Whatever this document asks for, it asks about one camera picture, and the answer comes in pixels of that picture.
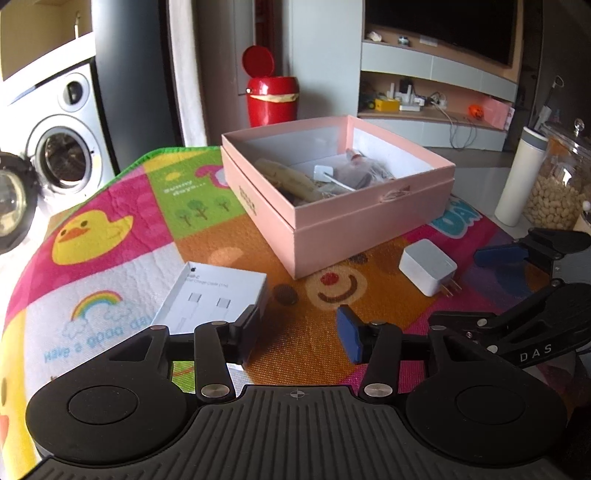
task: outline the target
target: play mat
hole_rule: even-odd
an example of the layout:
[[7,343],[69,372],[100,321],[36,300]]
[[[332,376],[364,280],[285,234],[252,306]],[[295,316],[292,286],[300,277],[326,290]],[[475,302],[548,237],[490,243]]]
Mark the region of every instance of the play mat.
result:
[[[454,297],[427,298],[398,270],[404,247],[423,238],[458,264],[463,290]],[[14,290],[0,352],[0,478],[19,478],[39,460],[24,420],[31,396],[145,329],[185,261],[268,276],[271,298],[262,333],[245,372],[232,373],[235,382],[355,388],[364,369],[350,364],[340,347],[339,304],[351,305],[364,321],[384,319],[422,334],[435,310],[500,313],[548,282],[525,263],[488,269],[473,264],[476,248],[510,240],[452,197],[444,216],[430,225],[294,281],[228,188],[217,147],[154,151],[72,213]],[[570,409],[581,402],[585,381],[573,381],[584,377],[574,354],[532,373],[558,390]],[[403,362],[401,391],[422,377],[418,362]],[[175,364],[173,381],[194,388],[192,364]]]

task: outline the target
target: peanut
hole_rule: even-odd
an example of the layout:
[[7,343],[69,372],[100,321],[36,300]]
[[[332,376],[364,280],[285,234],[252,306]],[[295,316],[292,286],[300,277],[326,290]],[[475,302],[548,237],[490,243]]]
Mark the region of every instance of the peanut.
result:
[[582,211],[583,201],[591,199],[591,184],[580,193],[554,177],[538,175],[524,215],[537,227],[570,230]]

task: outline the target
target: white curtain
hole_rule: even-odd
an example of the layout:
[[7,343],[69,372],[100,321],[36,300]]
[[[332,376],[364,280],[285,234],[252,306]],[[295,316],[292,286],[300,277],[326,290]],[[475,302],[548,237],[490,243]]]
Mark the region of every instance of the white curtain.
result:
[[207,145],[199,78],[197,24],[193,0],[169,0],[168,19],[178,116],[186,147]]

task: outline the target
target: blue gripper pad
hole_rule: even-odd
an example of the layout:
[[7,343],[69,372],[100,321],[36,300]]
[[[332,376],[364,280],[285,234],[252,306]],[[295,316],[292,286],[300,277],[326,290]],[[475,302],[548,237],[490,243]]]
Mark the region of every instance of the blue gripper pad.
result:
[[361,363],[363,351],[361,338],[359,338],[358,322],[356,317],[349,318],[345,309],[339,307],[336,310],[336,330],[339,334],[340,344],[345,349],[351,363],[355,365]]
[[528,252],[517,244],[481,248],[474,252],[474,263],[478,267],[494,267],[498,264],[518,263],[525,260]]

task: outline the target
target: yellow box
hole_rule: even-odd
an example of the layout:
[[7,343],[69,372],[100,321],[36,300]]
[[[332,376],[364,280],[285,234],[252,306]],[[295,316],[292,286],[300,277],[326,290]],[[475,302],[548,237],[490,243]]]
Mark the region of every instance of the yellow box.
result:
[[398,112],[400,110],[400,102],[398,100],[376,98],[375,109],[378,112]]

